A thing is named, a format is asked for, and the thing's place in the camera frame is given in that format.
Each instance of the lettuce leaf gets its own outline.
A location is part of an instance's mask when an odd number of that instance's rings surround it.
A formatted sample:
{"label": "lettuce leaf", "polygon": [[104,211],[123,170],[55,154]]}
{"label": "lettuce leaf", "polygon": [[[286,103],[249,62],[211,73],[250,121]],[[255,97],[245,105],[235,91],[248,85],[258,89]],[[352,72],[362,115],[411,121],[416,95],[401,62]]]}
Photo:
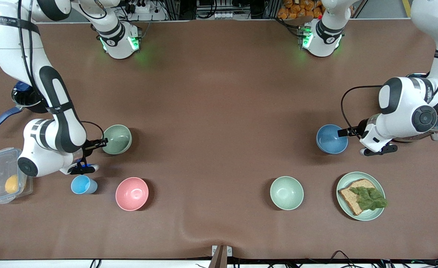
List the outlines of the lettuce leaf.
{"label": "lettuce leaf", "polygon": [[362,210],[387,207],[387,200],[376,188],[351,187],[350,191],[358,195],[357,203]]}

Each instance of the blue cup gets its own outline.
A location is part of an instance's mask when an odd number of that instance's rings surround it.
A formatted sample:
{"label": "blue cup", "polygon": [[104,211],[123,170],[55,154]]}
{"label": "blue cup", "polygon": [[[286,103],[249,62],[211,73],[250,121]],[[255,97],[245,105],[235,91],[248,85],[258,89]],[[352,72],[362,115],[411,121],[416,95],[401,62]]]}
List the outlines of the blue cup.
{"label": "blue cup", "polygon": [[71,183],[71,190],[78,195],[93,194],[97,190],[97,182],[86,175],[78,175]]}
{"label": "blue cup", "polygon": [[320,127],[316,133],[316,144],[321,151],[327,154],[339,154],[348,147],[348,137],[338,137],[338,127],[334,124],[326,124]]}

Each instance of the pink bowl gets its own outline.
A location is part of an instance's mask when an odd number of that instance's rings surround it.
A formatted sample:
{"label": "pink bowl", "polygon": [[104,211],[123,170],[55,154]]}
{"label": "pink bowl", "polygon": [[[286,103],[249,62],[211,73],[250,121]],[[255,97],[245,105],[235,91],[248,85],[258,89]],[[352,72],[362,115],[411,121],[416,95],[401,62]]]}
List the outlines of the pink bowl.
{"label": "pink bowl", "polygon": [[117,187],[115,199],[120,208],[126,211],[137,210],[148,199],[148,186],[141,178],[127,178]]}

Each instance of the green bowl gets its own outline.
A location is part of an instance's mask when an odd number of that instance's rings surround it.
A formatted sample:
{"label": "green bowl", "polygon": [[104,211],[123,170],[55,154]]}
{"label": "green bowl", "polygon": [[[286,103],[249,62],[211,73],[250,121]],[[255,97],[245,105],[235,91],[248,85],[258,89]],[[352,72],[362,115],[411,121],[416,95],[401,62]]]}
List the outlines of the green bowl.
{"label": "green bowl", "polygon": [[123,154],[131,146],[131,132],[124,125],[116,124],[107,128],[104,136],[108,142],[102,149],[107,154]]}
{"label": "green bowl", "polygon": [[359,214],[358,216],[356,216],[353,214],[353,211],[350,209],[350,207],[348,207],[348,204],[339,193],[341,189],[350,186],[350,184],[353,183],[353,181],[357,181],[360,179],[367,179],[368,181],[370,181],[374,185],[374,187],[376,187],[376,190],[378,190],[381,193],[381,195],[383,195],[383,197],[386,198],[383,187],[379,184],[379,182],[377,182],[377,180],[373,178],[371,175],[359,171],[350,172],[344,175],[340,179],[340,181],[338,181],[338,185],[336,187],[336,198],[338,199],[338,203],[340,207],[343,209],[343,211],[353,219],[361,220],[361,221],[374,220],[377,217],[379,217],[379,215],[381,215],[381,213],[384,211],[384,208],[377,208],[375,210],[367,209],[363,211],[361,214]]}
{"label": "green bowl", "polygon": [[280,209],[296,209],[303,201],[303,187],[295,178],[282,176],[272,183],[270,197]]}

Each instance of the sandwich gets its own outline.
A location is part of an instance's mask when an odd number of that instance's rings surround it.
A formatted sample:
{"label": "sandwich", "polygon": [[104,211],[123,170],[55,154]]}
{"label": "sandwich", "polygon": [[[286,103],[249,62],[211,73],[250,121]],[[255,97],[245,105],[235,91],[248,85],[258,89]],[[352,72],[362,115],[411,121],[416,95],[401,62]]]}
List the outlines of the sandwich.
{"label": "sandwich", "polygon": [[375,210],[387,207],[387,200],[367,179],[354,181],[347,188],[340,190],[339,193],[353,214],[357,216],[367,209]]}

